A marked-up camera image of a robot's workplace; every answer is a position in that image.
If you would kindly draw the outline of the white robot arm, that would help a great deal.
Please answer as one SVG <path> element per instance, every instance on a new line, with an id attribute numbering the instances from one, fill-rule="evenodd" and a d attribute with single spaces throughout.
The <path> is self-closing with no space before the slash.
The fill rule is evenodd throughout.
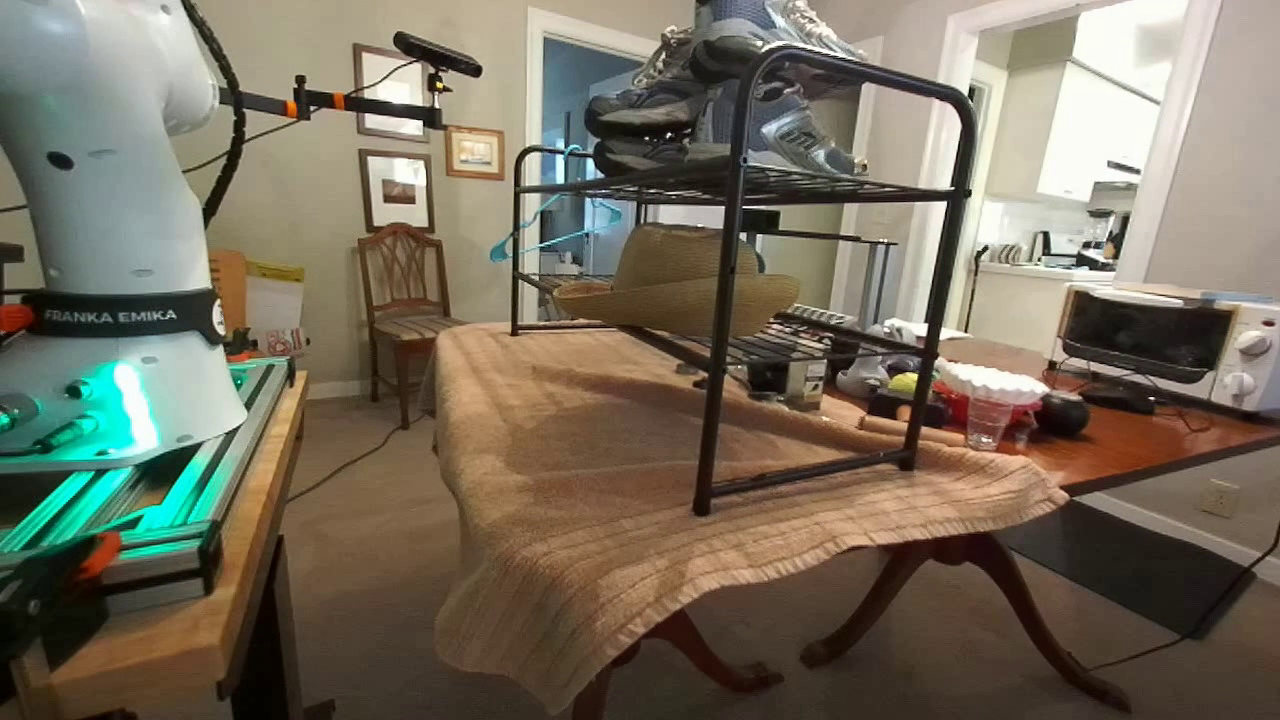
<path id="1" fill-rule="evenodd" d="M 170 153 L 210 108 L 179 0 L 0 0 L 0 153 L 43 269 L 0 347 L 5 464 L 134 464 L 244 421 Z"/>

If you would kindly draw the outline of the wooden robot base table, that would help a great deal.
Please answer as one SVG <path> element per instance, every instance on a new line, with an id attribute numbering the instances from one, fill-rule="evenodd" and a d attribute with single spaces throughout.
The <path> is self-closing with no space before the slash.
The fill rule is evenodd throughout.
<path id="1" fill-rule="evenodd" d="M 102 474 L 7 474 L 0 566 L 102 537 L 82 588 L 24 603 L 5 648 L 5 720 L 304 720 L 284 495 L 307 379 L 286 361 L 230 367 L 249 421 L 182 451 Z"/>

